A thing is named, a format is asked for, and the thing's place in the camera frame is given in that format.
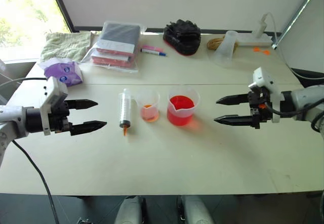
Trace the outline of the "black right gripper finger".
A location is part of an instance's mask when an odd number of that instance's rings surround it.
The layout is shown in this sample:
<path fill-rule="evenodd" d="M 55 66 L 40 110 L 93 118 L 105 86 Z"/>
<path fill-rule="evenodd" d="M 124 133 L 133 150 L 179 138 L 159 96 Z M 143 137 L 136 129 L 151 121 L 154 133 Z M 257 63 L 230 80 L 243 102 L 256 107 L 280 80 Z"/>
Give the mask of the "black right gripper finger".
<path fill-rule="evenodd" d="M 239 116 L 239 115 L 223 115 L 214 118 L 214 121 L 224 125 L 230 126 L 251 126 L 253 127 L 253 120 L 251 116 Z"/>
<path fill-rule="evenodd" d="M 248 103 L 249 97 L 248 94 L 239 94 L 239 95 L 229 95 L 224 96 L 216 101 L 216 104 L 221 105 L 239 105 L 242 103 Z"/>

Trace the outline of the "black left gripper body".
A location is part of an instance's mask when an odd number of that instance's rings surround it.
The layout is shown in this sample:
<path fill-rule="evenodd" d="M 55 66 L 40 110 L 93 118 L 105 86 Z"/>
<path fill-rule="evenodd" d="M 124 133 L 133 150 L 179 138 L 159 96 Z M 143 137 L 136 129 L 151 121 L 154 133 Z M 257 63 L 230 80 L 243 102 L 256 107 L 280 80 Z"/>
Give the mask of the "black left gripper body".
<path fill-rule="evenodd" d="M 70 131 L 72 123 L 68 121 L 69 116 L 69 101 L 52 106 L 51 113 L 48 114 L 50 131 L 55 133 Z"/>

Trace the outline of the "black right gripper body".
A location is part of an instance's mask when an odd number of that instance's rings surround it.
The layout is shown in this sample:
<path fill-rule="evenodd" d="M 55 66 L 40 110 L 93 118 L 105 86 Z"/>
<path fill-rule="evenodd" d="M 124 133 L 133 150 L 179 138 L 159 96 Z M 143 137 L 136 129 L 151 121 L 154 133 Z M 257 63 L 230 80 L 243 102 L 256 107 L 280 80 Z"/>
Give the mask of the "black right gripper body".
<path fill-rule="evenodd" d="M 272 119 L 272 113 L 267 108 L 266 102 L 270 102 L 270 92 L 265 87 L 248 92 L 251 127 L 259 129 L 260 123 Z"/>

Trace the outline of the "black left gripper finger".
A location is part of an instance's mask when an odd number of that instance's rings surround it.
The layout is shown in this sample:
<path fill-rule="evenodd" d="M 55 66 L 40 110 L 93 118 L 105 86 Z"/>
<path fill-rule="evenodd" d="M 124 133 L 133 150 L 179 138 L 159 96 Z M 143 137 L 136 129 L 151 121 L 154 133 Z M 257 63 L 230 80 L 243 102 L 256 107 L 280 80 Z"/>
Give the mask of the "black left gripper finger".
<path fill-rule="evenodd" d="M 97 106 L 98 103 L 88 99 L 81 99 L 81 100 L 67 100 L 66 101 L 69 109 L 88 109 L 94 106 Z"/>
<path fill-rule="evenodd" d="M 90 132 L 99 130 L 102 127 L 104 127 L 106 124 L 107 124 L 107 122 L 98 121 L 98 120 L 87 121 L 87 122 L 83 122 L 82 124 L 77 124 L 77 125 L 73 125 L 71 123 L 69 132 L 70 132 L 71 136 L 82 135 L 85 133 L 90 133 Z"/>

